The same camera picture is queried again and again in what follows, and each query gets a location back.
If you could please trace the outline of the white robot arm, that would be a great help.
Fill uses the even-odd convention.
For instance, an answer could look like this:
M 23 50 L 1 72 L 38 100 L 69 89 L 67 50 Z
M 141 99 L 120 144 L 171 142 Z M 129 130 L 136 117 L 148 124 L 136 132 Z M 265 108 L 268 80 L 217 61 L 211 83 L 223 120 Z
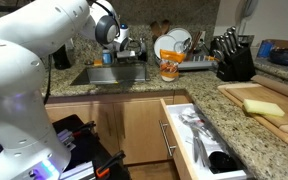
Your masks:
M 0 180 L 58 180 L 70 150 L 50 123 L 40 91 L 41 59 L 81 34 L 116 42 L 119 17 L 107 0 L 34 0 L 0 17 Z

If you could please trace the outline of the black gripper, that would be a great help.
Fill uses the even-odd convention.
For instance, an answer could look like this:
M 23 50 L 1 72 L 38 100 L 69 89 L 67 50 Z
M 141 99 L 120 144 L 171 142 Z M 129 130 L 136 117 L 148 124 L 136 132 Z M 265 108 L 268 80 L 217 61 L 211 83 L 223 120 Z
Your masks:
M 127 47 L 116 53 L 118 61 L 137 60 L 141 53 L 141 44 L 139 40 L 130 40 Z

